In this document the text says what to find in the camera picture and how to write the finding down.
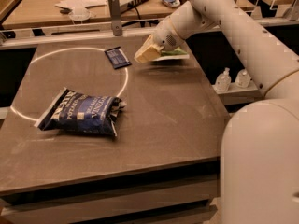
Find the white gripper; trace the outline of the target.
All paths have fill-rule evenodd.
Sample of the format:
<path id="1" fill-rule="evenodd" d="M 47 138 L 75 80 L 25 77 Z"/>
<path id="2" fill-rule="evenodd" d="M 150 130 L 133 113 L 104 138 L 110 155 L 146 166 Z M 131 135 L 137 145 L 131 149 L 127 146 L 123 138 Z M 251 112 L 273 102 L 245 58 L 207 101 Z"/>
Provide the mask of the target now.
<path id="1" fill-rule="evenodd" d="M 179 47 L 184 40 L 177 34 L 170 17 L 166 17 L 156 26 L 155 31 L 135 54 L 138 63 L 153 61 L 161 56 L 161 51 L 171 51 Z"/>

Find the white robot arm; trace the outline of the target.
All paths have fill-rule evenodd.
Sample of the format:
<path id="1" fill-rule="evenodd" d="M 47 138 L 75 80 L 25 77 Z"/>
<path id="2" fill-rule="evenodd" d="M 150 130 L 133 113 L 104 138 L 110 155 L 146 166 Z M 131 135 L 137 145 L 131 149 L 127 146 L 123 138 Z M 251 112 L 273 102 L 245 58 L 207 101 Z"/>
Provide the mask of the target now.
<path id="1" fill-rule="evenodd" d="M 221 141 L 221 223 L 299 224 L 299 56 L 234 0 L 189 0 L 135 54 L 144 63 L 217 26 L 249 72 L 248 87 L 220 94 L 242 103 Z"/>

